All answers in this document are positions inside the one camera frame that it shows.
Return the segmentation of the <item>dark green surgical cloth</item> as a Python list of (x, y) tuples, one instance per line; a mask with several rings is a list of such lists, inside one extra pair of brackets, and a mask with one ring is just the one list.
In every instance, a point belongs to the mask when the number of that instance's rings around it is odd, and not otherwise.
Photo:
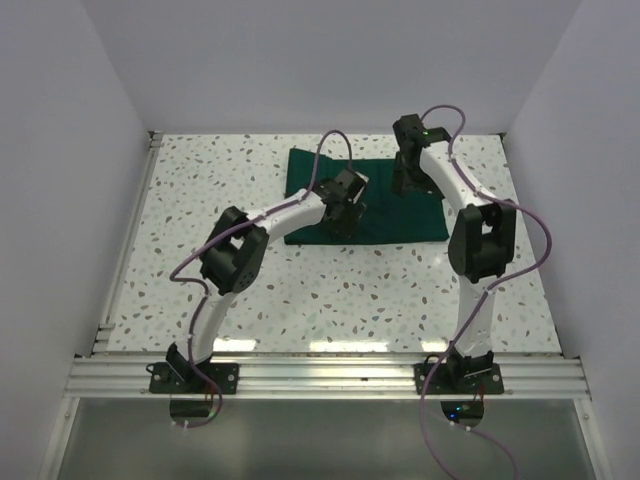
[[(314, 152), (291, 148), (288, 154), (285, 197), (308, 187)], [(348, 166), (348, 160), (320, 155), (316, 181), (334, 178)], [(346, 238), (334, 235), (322, 225), (308, 226), (284, 237), (287, 245), (385, 245), (447, 242), (442, 200), (437, 196), (409, 191), (398, 196), (391, 191), (392, 159), (354, 160), (352, 165), (369, 182), (362, 196), (366, 209), (354, 233)]]

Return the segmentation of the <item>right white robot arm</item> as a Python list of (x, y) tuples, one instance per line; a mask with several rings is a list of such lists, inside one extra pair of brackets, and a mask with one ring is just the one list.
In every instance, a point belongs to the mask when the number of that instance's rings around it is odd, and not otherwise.
[(419, 191), (448, 202), (456, 218), (449, 238), (449, 264), (458, 277), (458, 321), (444, 357), (428, 357), (414, 367), (416, 388), (425, 394), (504, 391), (494, 361), (491, 326), (500, 279), (515, 254), (516, 210), (486, 192), (454, 159), (452, 138), (443, 127), (428, 129), (417, 114), (393, 124), (398, 145), (391, 188)]

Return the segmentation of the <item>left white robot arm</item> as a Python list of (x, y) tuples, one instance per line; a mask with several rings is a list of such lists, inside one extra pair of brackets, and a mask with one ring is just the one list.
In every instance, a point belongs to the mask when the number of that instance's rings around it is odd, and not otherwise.
[(366, 176), (345, 168), (272, 206), (249, 212), (235, 206), (224, 210), (205, 244), (170, 274), (175, 283), (203, 288), (186, 333), (165, 357), (174, 384), (189, 393), (220, 391), (205, 365), (227, 311), (257, 279), (268, 246), (315, 225), (351, 235), (366, 209), (362, 196), (368, 182)]

